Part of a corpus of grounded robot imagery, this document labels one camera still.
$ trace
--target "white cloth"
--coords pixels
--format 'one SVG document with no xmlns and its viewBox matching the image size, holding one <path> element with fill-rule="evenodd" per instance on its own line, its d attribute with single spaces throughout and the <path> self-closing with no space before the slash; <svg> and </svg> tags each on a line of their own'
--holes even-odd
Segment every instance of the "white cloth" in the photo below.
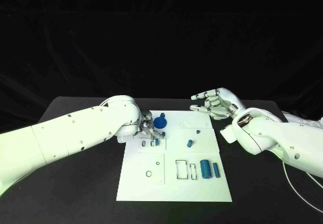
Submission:
<svg viewBox="0 0 323 224">
<path fill-rule="evenodd" d="M 294 116 L 293 114 L 290 114 L 286 111 L 283 111 L 283 114 L 284 114 L 289 122 L 296 122 L 296 123 L 302 123 L 304 125 L 310 125 L 310 126 L 323 128 L 323 118 L 320 118 L 320 120 L 315 121 L 315 120 L 302 119 L 300 117 Z"/>
</svg>

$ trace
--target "robotic hand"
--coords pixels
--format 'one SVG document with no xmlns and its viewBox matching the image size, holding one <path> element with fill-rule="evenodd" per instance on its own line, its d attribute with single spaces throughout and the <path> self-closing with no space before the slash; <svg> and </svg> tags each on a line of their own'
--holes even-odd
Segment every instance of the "robotic hand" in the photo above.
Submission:
<svg viewBox="0 0 323 224">
<path fill-rule="evenodd" d="M 245 107 L 235 94 L 225 88 L 192 96 L 204 99 L 205 106 L 192 105 L 193 111 L 206 113 L 215 120 L 232 117 L 232 124 L 221 134 L 230 143 L 238 141 L 254 155 L 273 152 L 284 163 L 323 178 L 323 129 L 283 121 L 267 111 Z"/>
<path fill-rule="evenodd" d="M 38 168 L 98 145 L 114 135 L 139 132 L 160 139 L 152 112 L 140 111 L 129 96 L 108 98 L 100 106 L 0 134 L 0 195 Z"/>
</svg>

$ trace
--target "small hole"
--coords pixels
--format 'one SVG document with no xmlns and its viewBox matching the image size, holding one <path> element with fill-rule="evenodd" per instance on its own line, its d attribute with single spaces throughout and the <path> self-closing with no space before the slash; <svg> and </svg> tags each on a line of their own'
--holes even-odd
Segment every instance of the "small hole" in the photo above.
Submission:
<svg viewBox="0 0 323 224">
<path fill-rule="evenodd" d="M 146 172 L 146 176 L 147 176 L 147 177 L 152 177 L 152 171 L 147 171 L 147 172 Z"/>
</svg>

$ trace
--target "black table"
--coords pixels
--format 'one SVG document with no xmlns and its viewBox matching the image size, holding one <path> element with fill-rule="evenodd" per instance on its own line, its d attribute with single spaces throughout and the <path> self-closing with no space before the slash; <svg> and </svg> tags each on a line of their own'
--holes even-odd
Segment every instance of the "black table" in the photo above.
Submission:
<svg viewBox="0 0 323 224">
<path fill-rule="evenodd" d="M 39 122 L 98 105 L 104 98 L 58 97 Z M 189 110 L 186 99 L 136 99 L 143 109 Z M 244 101 L 273 112 L 271 101 Z M 212 121 L 232 203 L 117 202 L 124 144 L 113 139 L 35 171 L 0 198 L 0 223 L 322 223 L 319 213 L 299 198 L 270 152 L 251 155 L 219 130 L 231 119 Z M 304 172 L 287 166 L 292 182 L 309 202 L 323 209 L 323 191 Z"/>
</svg>

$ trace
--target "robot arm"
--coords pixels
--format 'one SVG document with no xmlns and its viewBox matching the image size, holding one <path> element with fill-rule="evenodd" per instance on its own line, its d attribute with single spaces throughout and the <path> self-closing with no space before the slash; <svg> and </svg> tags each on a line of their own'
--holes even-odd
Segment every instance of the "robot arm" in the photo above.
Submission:
<svg viewBox="0 0 323 224">
<path fill-rule="evenodd" d="M 268 111 L 258 108 L 247 109 L 225 88 L 206 91 L 192 96 L 192 99 L 205 97 L 217 98 L 218 102 L 214 104 L 205 102 L 202 107 L 192 105 L 191 109 L 208 113 L 214 119 L 230 116 L 234 118 L 232 124 L 221 130 L 230 143 L 238 141 L 242 148 L 254 155 L 270 150 L 284 163 L 323 177 L 320 146 L 323 129 L 299 123 L 283 123 Z"/>
<path fill-rule="evenodd" d="M 134 99 L 111 97 L 101 106 L 69 113 L 0 135 L 0 195 L 38 168 L 98 145 L 114 135 L 139 132 L 163 138 Z"/>
</svg>

